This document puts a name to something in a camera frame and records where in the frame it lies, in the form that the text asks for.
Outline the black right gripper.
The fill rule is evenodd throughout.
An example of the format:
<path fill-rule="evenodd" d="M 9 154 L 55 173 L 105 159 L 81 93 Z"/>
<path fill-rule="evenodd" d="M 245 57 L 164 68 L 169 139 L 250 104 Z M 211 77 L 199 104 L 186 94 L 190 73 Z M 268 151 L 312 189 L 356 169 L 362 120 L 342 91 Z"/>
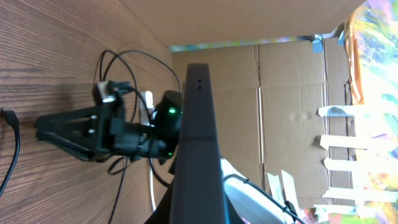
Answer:
<path fill-rule="evenodd" d="M 144 157 L 146 155 L 144 125 L 126 122 L 126 109 L 112 106 L 106 131 L 101 140 L 102 154 L 89 151 L 68 139 L 67 134 L 93 137 L 98 133 L 102 106 L 40 116 L 35 122 L 36 136 L 73 157 L 85 162 L 106 162 L 113 156 Z"/>

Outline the Samsung Galaxy smartphone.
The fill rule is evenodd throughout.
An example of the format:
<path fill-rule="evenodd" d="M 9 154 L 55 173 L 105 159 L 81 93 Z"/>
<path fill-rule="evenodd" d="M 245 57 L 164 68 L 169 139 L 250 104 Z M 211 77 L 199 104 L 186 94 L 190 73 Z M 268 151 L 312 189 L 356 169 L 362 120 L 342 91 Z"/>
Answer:
<path fill-rule="evenodd" d="M 183 91 L 169 222 L 226 223 L 222 177 L 209 66 L 191 63 Z"/>

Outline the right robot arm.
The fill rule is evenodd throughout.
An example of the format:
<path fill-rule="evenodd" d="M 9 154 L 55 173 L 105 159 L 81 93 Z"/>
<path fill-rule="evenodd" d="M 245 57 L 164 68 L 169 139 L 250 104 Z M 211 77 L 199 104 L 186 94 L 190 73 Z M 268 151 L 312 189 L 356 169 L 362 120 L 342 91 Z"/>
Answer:
<path fill-rule="evenodd" d="M 183 115 L 182 95 L 168 90 L 149 115 L 149 124 L 125 120 L 121 93 L 94 107 L 41 116 L 37 138 L 85 162 L 113 156 L 130 161 L 173 159 L 174 180 L 149 223 L 241 223 L 223 192 L 221 157 L 213 121 L 197 122 Z"/>

